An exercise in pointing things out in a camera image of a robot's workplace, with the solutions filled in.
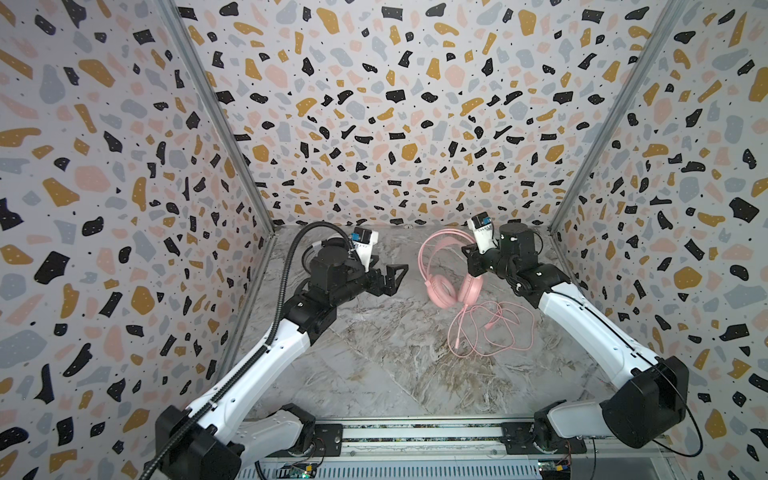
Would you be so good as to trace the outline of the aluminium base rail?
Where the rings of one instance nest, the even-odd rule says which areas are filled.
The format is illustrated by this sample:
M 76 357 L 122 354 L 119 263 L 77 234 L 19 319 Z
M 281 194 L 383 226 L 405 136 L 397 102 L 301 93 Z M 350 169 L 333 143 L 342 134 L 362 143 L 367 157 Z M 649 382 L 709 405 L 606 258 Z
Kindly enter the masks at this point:
M 614 438 L 581 438 L 585 454 L 508 455 L 501 424 L 524 417 L 327 419 L 344 426 L 339 457 L 272 455 L 242 479 L 681 479 L 669 453 Z

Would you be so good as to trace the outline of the corner aluminium post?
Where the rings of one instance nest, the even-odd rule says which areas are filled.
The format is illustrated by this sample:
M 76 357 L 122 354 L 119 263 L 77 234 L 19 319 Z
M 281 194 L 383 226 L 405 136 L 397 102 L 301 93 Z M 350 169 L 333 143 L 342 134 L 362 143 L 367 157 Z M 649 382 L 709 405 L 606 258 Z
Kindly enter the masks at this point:
M 587 152 L 577 173 L 573 176 L 573 182 L 566 192 L 565 198 L 558 207 L 552 222 L 547 230 L 551 236 L 565 223 L 567 213 L 577 200 L 580 189 L 587 183 L 588 176 L 598 163 L 602 152 L 605 150 L 613 132 L 618 127 L 621 119 L 633 104 L 633 98 L 638 93 L 650 68 L 654 65 L 667 38 L 673 28 L 682 17 L 686 1 L 669 0 L 665 3 L 660 16 L 654 25 L 650 39 L 646 42 L 644 50 L 639 55 L 636 66 L 630 72 L 627 81 L 622 87 L 616 101 L 607 115 L 602 126 L 598 129 L 595 140 Z
M 244 185 L 244 190 L 254 206 L 258 225 L 267 237 L 272 237 L 275 234 L 272 220 L 267 213 L 247 162 L 244 160 L 243 153 L 238 148 L 234 133 L 220 107 L 215 91 L 207 80 L 204 65 L 196 52 L 194 42 L 187 33 L 176 3 L 174 1 L 158 0 L 155 4 L 157 5 L 158 15 L 167 27 L 174 45 L 178 48 L 179 57 L 184 62 L 200 100 L 210 116 L 211 123 L 232 160 L 235 170 Z

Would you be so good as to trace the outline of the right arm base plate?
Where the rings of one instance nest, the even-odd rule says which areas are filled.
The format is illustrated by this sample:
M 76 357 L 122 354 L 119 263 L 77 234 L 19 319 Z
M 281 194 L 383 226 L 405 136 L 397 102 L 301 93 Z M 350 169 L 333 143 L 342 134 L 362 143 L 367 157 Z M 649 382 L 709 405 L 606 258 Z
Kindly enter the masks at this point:
M 500 441 L 508 455 L 565 455 L 588 451 L 583 440 L 561 438 L 539 421 L 502 423 Z

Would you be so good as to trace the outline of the right corner aluminium post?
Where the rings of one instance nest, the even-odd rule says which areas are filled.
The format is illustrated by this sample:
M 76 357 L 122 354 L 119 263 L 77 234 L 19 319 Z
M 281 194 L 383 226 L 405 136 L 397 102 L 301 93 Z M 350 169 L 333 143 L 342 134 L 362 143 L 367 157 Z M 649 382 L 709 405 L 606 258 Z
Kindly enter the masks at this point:
M 587 152 L 577 173 L 573 176 L 573 182 L 566 192 L 565 198 L 558 207 L 552 222 L 547 230 L 551 236 L 565 223 L 567 213 L 577 200 L 580 189 L 587 183 L 588 176 L 598 163 L 602 152 L 605 150 L 613 132 L 618 127 L 621 119 L 633 104 L 633 98 L 638 93 L 650 68 L 654 65 L 667 38 L 673 28 L 682 17 L 686 1 L 669 0 L 665 3 L 660 16 L 654 25 L 650 39 L 646 42 L 644 50 L 639 55 L 636 66 L 630 72 L 627 81 L 622 87 L 616 101 L 607 115 L 602 126 L 598 129 L 595 140 Z

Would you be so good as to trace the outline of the pink headphones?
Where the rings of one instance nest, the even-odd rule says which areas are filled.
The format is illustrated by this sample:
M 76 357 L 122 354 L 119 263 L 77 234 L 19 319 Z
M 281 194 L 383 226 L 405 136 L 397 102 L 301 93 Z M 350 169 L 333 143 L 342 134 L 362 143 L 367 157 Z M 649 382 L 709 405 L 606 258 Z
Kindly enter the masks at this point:
M 461 248 L 474 246 L 474 239 L 467 233 L 446 228 L 430 235 L 421 245 L 417 263 L 429 299 L 438 307 L 448 309 L 457 304 L 464 307 L 475 305 L 483 288 L 483 279 L 459 272 L 451 261 L 445 262 L 449 253 L 461 255 Z

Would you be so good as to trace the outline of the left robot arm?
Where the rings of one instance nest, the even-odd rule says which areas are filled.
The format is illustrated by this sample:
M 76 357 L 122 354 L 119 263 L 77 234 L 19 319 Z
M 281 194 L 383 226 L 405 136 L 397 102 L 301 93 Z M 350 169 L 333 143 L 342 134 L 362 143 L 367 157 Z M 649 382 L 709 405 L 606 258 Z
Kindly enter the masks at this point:
M 342 304 L 368 293 L 393 296 L 408 265 L 376 268 L 376 257 L 350 253 L 338 242 L 322 247 L 310 274 L 280 305 L 276 327 L 233 369 L 184 409 L 170 406 L 155 424 L 156 456 L 142 476 L 234 479 L 275 453 L 298 458 L 320 450 L 315 417 L 289 403 L 266 418 L 246 417 L 268 388 L 334 323 Z

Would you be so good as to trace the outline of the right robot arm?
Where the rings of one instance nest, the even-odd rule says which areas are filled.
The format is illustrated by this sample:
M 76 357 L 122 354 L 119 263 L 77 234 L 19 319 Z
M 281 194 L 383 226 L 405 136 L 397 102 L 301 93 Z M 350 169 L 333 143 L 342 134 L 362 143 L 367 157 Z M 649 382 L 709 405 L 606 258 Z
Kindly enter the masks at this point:
M 495 228 L 486 214 L 468 222 L 468 272 L 494 274 L 542 316 L 559 324 L 597 362 L 615 387 L 604 400 L 559 401 L 534 415 L 533 441 L 550 452 L 576 437 L 614 437 L 639 449 L 690 417 L 689 369 L 663 358 L 619 329 L 557 266 L 540 261 L 537 234 L 519 222 Z

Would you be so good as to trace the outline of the left corner aluminium post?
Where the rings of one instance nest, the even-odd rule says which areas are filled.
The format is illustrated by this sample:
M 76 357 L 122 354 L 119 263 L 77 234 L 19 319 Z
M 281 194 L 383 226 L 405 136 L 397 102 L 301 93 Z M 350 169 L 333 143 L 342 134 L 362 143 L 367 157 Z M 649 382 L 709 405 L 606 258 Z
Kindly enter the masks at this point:
M 215 91 L 207 80 L 204 65 L 196 52 L 194 42 L 187 33 L 176 3 L 174 1 L 158 0 L 155 4 L 157 5 L 158 15 L 167 27 L 174 45 L 178 48 L 179 57 L 184 62 L 200 100 L 210 116 L 211 123 L 232 160 L 235 170 L 244 185 L 244 190 L 254 206 L 258 225 L 267 237 L 272 237 L 275 234 L 272 220 L 267 213 L 247 162 L 244 160 L 243 153 L 238 148 L 234 133 L 220 107 Z

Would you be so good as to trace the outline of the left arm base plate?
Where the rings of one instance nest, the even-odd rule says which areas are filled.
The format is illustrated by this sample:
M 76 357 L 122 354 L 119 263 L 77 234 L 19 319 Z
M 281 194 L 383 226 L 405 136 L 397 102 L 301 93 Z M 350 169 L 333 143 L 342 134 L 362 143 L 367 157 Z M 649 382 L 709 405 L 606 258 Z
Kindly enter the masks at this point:
M 340 423 L 321 423 L 304 428 L 296 443 L 285 451 L 289 457 L 339 457 L 342 450 L 344 426 Z

